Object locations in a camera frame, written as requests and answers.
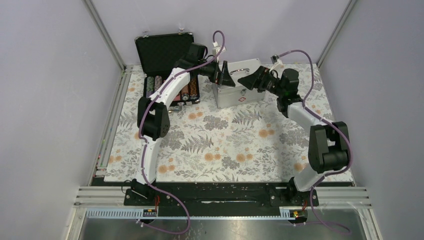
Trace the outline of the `grey metal medicine box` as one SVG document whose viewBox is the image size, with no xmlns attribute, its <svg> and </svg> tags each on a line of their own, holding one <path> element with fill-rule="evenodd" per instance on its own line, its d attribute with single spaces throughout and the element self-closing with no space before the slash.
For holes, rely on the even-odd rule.
<svg viewBox="0 0 424 240">
<path fill-rule="evenodd" d="M 217 108 L 223 109 L 262 101 L 265 98 L 265 92 L 249 90 L 237 82 L 238 79 L 252 74 L 260 66 L 261 61 L 258 58 L 228 63 L 228 71 L 235 83 L 235 87 L 216 85 L 215 83 L 212 83 L 211 88 L 213 90 Z"/>
</svg>

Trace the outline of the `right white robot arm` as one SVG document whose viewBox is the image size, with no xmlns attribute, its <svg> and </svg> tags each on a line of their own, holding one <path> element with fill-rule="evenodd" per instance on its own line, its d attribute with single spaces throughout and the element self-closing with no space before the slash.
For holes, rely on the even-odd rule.
<svg viewBox="0 0 424 240">
<path fill-rule="evenodd" d="M 308 164 L 292 179 L 294 188 L 286 193 L 291 205 L 301 205 L 307 199 L 306 192 L 326 176 L 349 168 L 351 145 L 347 125 L 341 121 L 331 123 L 305 105 L 298 94 L 298 71 L 287 68 L 277 77 L 273 70 L 260 66 L 252 74 L 238 79 L 238 83 L 249 90 L 275 95 L 278 111 L 308 132 Z"/>
</svg>

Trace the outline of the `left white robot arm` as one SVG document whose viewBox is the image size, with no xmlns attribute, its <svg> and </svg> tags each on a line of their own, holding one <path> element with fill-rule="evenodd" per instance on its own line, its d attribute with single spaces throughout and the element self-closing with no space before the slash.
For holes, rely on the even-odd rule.
<svg viewBox="0 0 424 240">
<path fill-rule="evenodd" d="M 140 165 L 135 179 L 150 184 L 156 179 L 156 165 L 162 139 L 171 127 L 169 110 L 177 94 L 199 76 L 205 76 L 217 85 L 234 87 L 227 61 L 219 62 L 225 46 L 214 42 L 215 53 L 210 60 L 204 59 L 206 47 L 192 43 L 188 52 L 177 60 L 162 86 L 149 97 L 141 97 L 137 108 L 138 137 L 141 140 Z"/>
</svg>

